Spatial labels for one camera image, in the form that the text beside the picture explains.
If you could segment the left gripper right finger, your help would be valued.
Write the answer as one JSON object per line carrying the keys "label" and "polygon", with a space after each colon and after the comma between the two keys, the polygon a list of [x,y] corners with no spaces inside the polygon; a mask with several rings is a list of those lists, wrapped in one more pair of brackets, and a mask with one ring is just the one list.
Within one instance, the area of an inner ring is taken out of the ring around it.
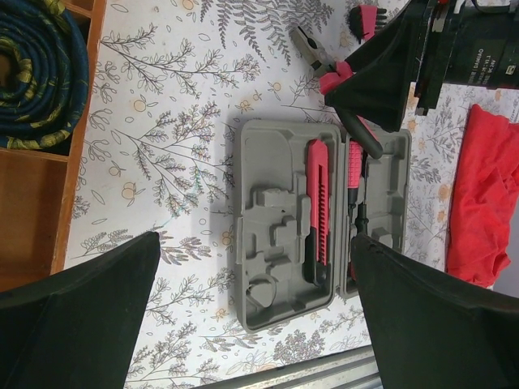
{"label": "left gripper right finger", "polygon": [[359,234],[351,259],[385,388],[516,388],[518,300]]}

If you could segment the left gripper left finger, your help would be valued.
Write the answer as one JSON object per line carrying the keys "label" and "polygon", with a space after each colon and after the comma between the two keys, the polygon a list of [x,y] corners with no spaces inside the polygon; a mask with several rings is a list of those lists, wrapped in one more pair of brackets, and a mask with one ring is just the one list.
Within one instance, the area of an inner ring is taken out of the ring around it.
{"label": "left gripper left finger", "polygon": [[123,387],[160,261],[146,232],[1,294],[3,388]]}

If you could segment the pink black long screwdriver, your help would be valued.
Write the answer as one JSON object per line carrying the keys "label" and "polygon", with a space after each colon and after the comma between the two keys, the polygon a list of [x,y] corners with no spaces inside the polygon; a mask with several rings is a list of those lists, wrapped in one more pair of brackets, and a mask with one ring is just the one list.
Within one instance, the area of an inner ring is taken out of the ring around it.
{"label": "pink black long screwdriver", "polygon": [[348,217],[350,220],[352,220],[353,210],[358,200],[358,188],[362,172],[362,154],[362,147],[357,142],[351,140],[347,177]]}

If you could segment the orange wooden divided tray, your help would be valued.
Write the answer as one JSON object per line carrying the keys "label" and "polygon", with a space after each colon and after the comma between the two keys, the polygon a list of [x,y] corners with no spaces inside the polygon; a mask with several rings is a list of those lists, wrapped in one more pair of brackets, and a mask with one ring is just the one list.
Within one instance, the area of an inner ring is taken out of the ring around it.
{"label": "orange wooden divided tray", "polygon": [[1,150],[1,289],[64,268],[88,116],[60,150]]}

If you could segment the rolled dark sock middle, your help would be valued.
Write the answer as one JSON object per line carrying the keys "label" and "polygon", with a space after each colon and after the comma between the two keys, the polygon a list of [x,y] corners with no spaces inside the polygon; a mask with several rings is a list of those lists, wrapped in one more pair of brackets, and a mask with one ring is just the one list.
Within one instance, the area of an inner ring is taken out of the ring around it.
{"label": "rolled dark sock middle", "polygon": [[61,1],[3,1],[1,145],[42,150],[70,138],[89,96],[88,51]]}

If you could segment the pink black utility knife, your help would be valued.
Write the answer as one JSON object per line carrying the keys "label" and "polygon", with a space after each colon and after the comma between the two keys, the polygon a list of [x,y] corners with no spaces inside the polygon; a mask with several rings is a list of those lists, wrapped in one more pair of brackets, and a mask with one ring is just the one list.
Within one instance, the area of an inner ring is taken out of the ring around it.
{"label": "pink black utility knife", "polygon": [[328,147],[313,139],[307,145],[307,196],[310,199],[310,233],[305,240],[304,276],[316,286],[328,277],[329,178]]}

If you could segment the pink black bit holder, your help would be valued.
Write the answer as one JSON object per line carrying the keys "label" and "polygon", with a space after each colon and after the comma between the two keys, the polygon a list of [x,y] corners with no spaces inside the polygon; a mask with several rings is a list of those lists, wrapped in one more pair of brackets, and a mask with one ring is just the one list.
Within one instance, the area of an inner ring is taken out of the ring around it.
{"label": "pink black bit holder", "polygon": [[388,22],[388,12],[373,5],[354,6],[347,17],[348,25],[359,44],[370,40]]}

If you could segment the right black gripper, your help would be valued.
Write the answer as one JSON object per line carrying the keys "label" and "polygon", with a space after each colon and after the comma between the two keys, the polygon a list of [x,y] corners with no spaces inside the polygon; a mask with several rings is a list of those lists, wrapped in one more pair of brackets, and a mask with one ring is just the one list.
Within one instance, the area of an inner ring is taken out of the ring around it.
{"label": "right black gripper", "polygon": [[409,1],[405,16],[345,61],[354,74],[325,95],[325,104],[399,131],[411,80],[419,115],[437,106],[446,83],[518,89],[518,2]]}

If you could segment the red cloth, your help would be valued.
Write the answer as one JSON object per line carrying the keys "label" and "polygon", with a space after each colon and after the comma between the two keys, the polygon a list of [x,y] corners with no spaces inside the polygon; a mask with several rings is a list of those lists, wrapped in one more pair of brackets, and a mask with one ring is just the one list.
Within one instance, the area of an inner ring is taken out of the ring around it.
{"label": "red cloth", "polygon": [[446,271],[489,288],[507,254],[518,200],[518,125],[473,105],[453,185]]}

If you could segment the pink black pliers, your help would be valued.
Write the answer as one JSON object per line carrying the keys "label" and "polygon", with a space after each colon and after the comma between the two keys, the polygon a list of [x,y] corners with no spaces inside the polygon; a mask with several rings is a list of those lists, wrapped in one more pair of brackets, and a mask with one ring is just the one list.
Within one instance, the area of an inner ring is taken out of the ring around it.
{"label": "pink black pliers", "polygon": [[[353,75],[350,65],[346,61],[336,62],[325,48],[310,34],[304,32],[300,26],[290,32],[290,39],[319,79],[320,93],[323,96],[328,96],[337,90]],[[369,126],[360,117],[346,109],[339,108],[335,103],[332,103],[331,107],[335,109],[350,138],[357,142],[369,156],[378,160],[383,155],[383,148]]]}

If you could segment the grey plastic tool case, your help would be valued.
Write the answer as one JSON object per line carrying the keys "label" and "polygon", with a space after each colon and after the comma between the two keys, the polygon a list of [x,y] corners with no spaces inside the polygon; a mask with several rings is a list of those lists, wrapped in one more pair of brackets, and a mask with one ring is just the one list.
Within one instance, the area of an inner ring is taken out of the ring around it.
{"label": "grey plastic tool case", "polygon": [[379,159],[350,155],[350,137],[324,123],[251,120],[234,142],[236,311],[250,333],[357,292],[355,218],[394,250],[405,241],[411,137],[375,127]]}

